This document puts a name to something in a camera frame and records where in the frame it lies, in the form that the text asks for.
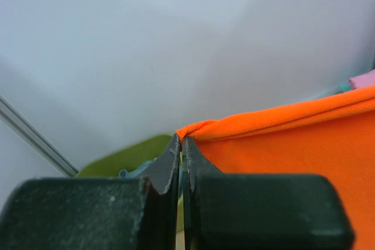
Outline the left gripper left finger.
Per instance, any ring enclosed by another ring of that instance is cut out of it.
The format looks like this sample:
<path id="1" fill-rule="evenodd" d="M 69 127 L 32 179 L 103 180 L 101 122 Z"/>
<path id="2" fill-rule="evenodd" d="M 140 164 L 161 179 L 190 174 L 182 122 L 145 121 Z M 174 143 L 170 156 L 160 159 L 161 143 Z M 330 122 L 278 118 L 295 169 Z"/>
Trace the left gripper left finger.
<path id="1" fill-rule="evenodd" d="M 180 139 L 138 176 L 39 178 L 1 211 L 2 249 L 174 249 Z"/>

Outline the orange t shirt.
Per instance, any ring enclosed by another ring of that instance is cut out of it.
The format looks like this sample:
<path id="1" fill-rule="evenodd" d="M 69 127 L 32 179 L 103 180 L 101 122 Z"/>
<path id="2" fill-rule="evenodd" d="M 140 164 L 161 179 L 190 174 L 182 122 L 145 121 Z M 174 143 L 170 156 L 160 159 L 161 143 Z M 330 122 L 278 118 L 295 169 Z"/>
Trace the orange t shirt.
<path id="1" fill-rule="evenodd" d="M 356 231 L 355 249 L 374 248 L 374 87 L 177 131 L 230 173 L 317 173 L 337 188 Z"/>

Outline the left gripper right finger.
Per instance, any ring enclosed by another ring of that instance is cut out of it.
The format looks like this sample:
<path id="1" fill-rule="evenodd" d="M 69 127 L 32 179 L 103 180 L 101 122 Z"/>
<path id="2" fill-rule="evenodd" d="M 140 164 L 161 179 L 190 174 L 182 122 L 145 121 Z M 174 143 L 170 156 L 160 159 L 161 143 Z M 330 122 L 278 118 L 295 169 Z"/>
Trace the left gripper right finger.
<path id="1" fill-rule="evenodd" d="M 352 249 L 354 229 L 325 177 L 222 172 L 182 142 L 186 249 Z"/>

